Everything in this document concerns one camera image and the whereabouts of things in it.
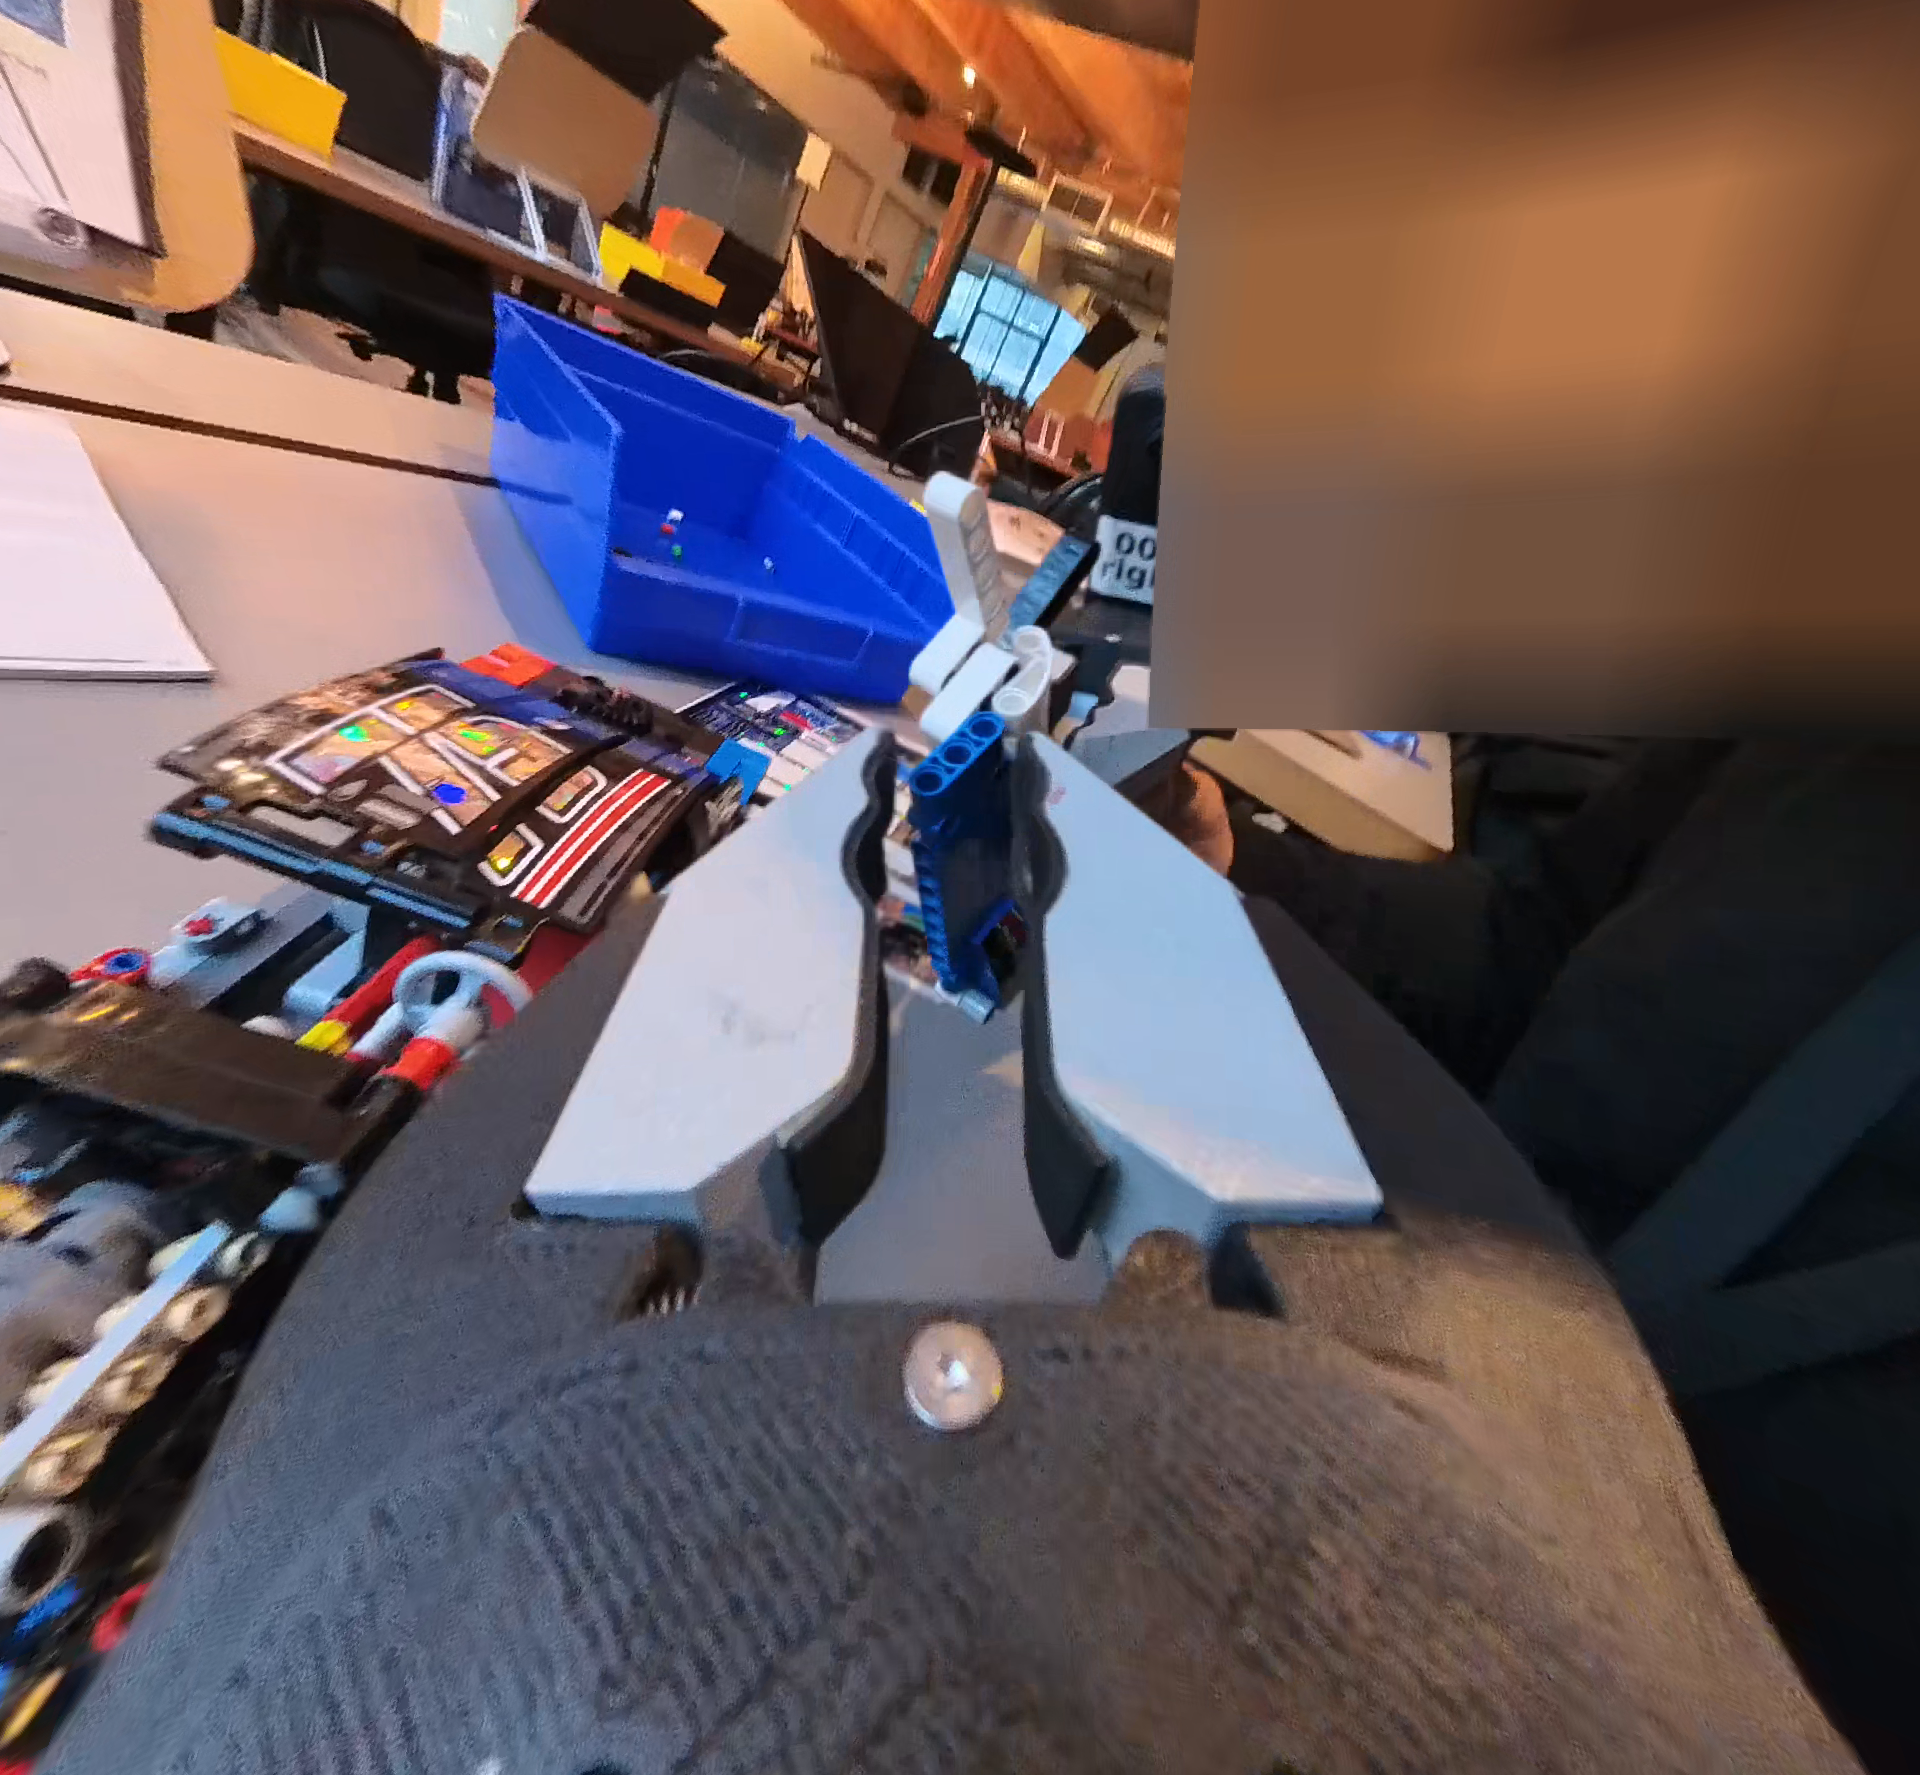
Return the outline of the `building instruction booklet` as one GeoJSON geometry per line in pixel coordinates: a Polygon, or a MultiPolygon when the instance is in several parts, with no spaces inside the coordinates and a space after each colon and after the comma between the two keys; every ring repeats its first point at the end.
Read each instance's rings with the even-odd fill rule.
{"type": "Polygon", "coordinates": [[[3,412],[3,676],[214,676],[75,428],[15,404],[3,412]]]}

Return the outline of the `toy brick race car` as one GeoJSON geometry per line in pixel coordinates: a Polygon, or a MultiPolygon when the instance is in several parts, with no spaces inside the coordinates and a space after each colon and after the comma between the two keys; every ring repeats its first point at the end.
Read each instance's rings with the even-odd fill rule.
{"type": "Polygon", "coordinates": [[[4,1771],[125,1639],[348,1190],[740,818],[717,750],[514,644],[315,684],[161,760],[157,844],[269,898],[4,972],[4,1771]]]}

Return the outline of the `blue and white brick assembly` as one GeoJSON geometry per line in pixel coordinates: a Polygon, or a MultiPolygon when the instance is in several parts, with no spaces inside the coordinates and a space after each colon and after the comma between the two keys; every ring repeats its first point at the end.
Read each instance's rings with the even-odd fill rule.
{"type": "Polygon", "coordinates": [[[1095,546],[1063,534],[1010,588],[985,490],[938,472],[922,500],[951,612],[908,668],[927,742],[904,776],[917,908],[938,990],[986,1022],[1006,1004],[1026,944],[1015,894],[1012,750],[1021,736],[1046,730],[1054,688],[1073,670],[1051,628],[1095,546]]]}

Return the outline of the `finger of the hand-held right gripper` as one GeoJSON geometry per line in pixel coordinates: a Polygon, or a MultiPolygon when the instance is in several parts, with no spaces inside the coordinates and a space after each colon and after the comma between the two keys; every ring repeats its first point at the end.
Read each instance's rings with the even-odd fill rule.
{"type": "Polygon", "coordinates": [[[1070,754],[1116,794],[1157,794],[1188,758],[1186,730],[1085,732],[1070,754]]]}

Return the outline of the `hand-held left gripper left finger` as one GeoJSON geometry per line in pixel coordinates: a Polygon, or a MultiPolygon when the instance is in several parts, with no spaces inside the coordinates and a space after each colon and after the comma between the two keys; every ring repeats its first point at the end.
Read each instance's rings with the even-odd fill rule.
{"type": "Polygon", "coordinates": [[[526,1178],[534,1212],[714,1234],[758,1198],[815,1250],[859,1208],[886,1144],[897,794],[894,736],[863,732],[671,886],[526,1178]]]}

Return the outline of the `clear acrylic stands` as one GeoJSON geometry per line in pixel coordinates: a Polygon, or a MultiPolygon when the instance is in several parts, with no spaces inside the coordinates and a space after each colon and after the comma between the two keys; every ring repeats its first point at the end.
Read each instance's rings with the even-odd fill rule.
{"type": "Polygon", "coordinates": [[[591,280],[603,276],[598,228],[587,200],[523,166],[482,156],[464,88],[443,94],[429,190],[444,214],[502,248],[591,280]]]}

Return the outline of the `person's dark clothed body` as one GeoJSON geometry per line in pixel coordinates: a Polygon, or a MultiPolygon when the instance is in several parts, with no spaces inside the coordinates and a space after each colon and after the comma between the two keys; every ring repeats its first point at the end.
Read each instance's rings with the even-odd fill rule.
{"type": "Polygon", "coordinates": [[[1645,740],[1422,864],[1228,806],[1230,880],[1492,1116],[1871,1771],[1917,1771],[1917,742],[1645,740]]]}

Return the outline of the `task instruction sheet on stand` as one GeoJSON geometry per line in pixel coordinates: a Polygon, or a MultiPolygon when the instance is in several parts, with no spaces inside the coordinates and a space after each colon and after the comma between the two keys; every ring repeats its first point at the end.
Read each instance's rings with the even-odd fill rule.
{"type": "Polygon", "coordinates": [[[246,184],[214,44],[212,0],[141,0],[158,254],[100,248],[78,268],[4,252],[4,282],[146,308],[197,312],[241,286],[254,254],[246,184]]]}

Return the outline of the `black flat panel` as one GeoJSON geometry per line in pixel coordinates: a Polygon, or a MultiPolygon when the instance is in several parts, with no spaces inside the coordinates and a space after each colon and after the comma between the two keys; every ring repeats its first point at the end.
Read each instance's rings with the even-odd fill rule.
{"type": "Polygon", "coordinates": [[[648,106],[726,34],[692,0],[533,0],[521,22],[648,106]]]}

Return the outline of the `yellow plastic bin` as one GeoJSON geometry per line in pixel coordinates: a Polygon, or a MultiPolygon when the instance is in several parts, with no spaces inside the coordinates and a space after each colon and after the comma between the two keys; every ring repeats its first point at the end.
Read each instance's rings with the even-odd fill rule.
{"type": "Polygon", "coordinates": [[[335,154],[346,92],[224,30],[216,30],[212,42],[234,120],[309,156],[335,154]]]}
{"type": "Polygon", "coordinates": [[[722,282],[639,240],[614,222],[605,222],[598,232],[597,260],[606,288],[660,314],[685,320],[714,318],[725,300],[722,282]]]}

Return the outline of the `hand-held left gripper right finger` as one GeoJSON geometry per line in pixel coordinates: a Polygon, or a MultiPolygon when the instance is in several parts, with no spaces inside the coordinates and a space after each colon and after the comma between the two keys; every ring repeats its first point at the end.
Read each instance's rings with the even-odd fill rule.
{"type": "Polygon", "coordinates": [[[1022,1158],[1058,1259],[1381,1220],[1236,892],[1046,736],[1019,748],[1019,912],[1022,1158]]]}

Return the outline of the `brown cardboard panel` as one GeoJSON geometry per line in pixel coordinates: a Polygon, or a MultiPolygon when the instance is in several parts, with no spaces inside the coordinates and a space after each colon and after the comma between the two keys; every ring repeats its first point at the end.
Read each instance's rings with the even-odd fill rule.
{"type": "Polygon", "coordinates": [[[511,36],[470,128],[480,156],[575,194],[595,222],[628,204],[659,136],[646,102],[530,26],[511,36]]]}

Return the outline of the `long wooden table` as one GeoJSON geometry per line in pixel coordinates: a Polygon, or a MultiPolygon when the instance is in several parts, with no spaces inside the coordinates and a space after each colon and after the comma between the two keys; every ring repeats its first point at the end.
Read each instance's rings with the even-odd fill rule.
{"type": "Polygon", "coordinates": [[[619,324],[636,342],[652,344],[659,354],[690,348],[719,358],[734,372],[752,374],[778,402],[805,396],[805,374],[782,362],[778,354],[769,354],[726,332],[717,318],[719,308],[712,320],[660,314],[612,292],[605,278],[591,280],[490,242],[444,214],[420,184],[364,156],[348,152],[335,152],[331,158],[309,156],[238,120],[233,120],[233,132],[236,152],[250,174],[270,176],[332,204],[345,204],[444,252],[479,262],[501,290],[514,286],[525,300],[533,290],[547,290],[587,308],[597,318],[619,324]]]}

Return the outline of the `holographic sticker sheet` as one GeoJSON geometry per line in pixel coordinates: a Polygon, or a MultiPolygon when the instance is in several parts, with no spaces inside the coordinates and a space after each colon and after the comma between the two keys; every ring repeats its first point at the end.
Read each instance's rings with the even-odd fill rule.
{"type": "Polygon", "coordinates": [[[769,684],[721,684],[681,708],[679,716],[719,736],[722,744],[765,758],[752,796],[740,800],[746,818],[778,804],[865,732],[883,730],[894,736],[901,776],[928,754],[924,732],[891,710],[840,704],[769,684]]]}

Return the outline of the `tiny loose toy pieces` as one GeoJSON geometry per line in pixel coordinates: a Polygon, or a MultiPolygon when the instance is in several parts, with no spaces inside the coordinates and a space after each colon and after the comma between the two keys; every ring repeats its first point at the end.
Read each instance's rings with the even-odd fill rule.
{"type": "Polygon", "coordinates": [[[708,582],[758,586],[778,574],[778,560],[736,518],[669,512],[656,526],[655,560],[708,582]]]}

